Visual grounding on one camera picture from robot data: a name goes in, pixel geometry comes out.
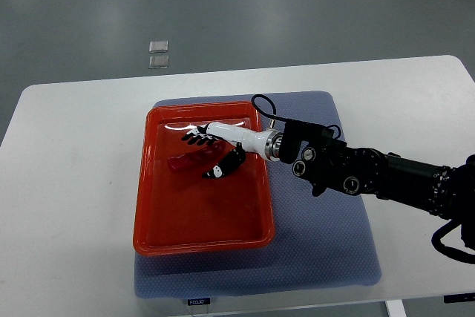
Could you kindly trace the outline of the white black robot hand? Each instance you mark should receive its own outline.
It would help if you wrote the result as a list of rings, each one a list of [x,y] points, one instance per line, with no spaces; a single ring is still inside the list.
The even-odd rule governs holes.
[[[245,162],[246,152],[258,154],[264,160],[279,161],[282,133],[273,128],[253,131],[236,125],[211,122],[203,128],[194,127],[181,140],[197,146],[220,145],[225,140],[235,146],[218,164],[202,174],[205,179],[219,179],[236,171]]]

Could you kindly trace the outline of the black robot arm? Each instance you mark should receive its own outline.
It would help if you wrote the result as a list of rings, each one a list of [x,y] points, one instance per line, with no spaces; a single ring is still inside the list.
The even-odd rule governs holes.
[[[258,113],[269,119],[265,131],[208,122],[183,135],[189,145],[224,141],[233,147],[204,178],[230,175],[248,154],[290,164],[297,178],[311,184],[314,197],[327,189],[375,195],[444,219],[431,238],[434,249],[455,261],[474,263],[474,156],[457,168],[435,166],[374,148],[350,148],[340,139],[338,125],[279,117],[262,109]]]

